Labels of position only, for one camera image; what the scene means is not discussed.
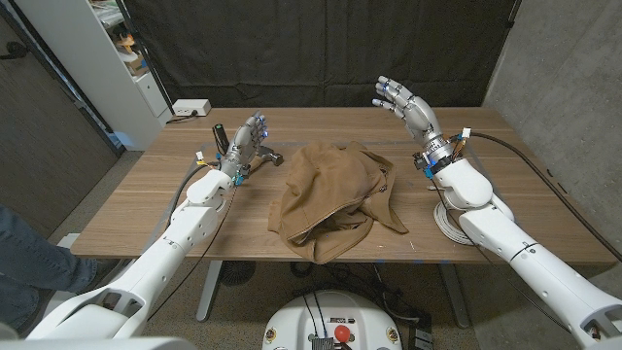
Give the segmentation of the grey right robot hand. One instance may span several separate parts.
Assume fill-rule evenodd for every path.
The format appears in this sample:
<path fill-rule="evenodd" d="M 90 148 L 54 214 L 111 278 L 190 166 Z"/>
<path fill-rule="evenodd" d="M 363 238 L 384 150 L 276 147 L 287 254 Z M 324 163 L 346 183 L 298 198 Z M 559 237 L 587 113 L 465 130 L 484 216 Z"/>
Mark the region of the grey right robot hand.
<path fill-rule="evenodd" d="M 373 99 L 372 103 L 393 112 L 405 124 L 416 143 L 424 149 L 432 173 L 440 171 L 452 162 L 453 150 L 443 137 L 442 129 L 430 105 L 407 87 L 390 78 L 380 76 L 375 85 L 376 92 L 384 100 Z"/>

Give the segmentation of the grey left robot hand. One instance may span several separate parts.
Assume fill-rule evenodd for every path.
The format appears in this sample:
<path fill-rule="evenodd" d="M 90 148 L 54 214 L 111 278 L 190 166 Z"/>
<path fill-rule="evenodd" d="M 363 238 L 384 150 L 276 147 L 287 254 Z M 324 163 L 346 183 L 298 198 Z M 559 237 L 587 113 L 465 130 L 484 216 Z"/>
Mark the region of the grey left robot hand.
<path fill-rule="evenodd" d="M 260 110 L 255 111 L 237 129 L 225 155 L 220 160 L 220 170 L 230 176 L 236 185 L 240 185 L 243 178 L 248 175 L 248 166 L 259 150 L 261 141 L 267 135 L 265 116 Z"/>

